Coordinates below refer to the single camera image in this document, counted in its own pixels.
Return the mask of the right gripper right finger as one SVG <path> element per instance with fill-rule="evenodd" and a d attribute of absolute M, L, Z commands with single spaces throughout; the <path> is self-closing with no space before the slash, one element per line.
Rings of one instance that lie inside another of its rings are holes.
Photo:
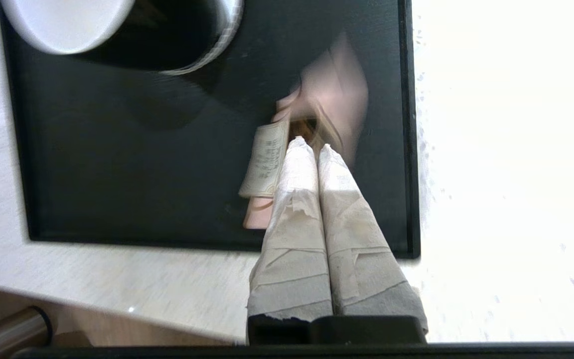
<path fill-rule="evenodd" d="M 344 316 L 410 316 L 429 331 L 421 298 L 394 257 L 343 157 L 330 145 L 317 161 L 319 201 L 333 311 Z"/>

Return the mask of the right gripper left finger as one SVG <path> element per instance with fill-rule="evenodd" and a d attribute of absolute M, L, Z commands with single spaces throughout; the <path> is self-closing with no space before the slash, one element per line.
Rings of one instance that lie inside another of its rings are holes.
<path fill-rule="evenodd" d="M 249 345 L 301 344 L 311 322 L 333 315 L 316 159 L 290 141 L 260 257 L 249 277 Z"/>

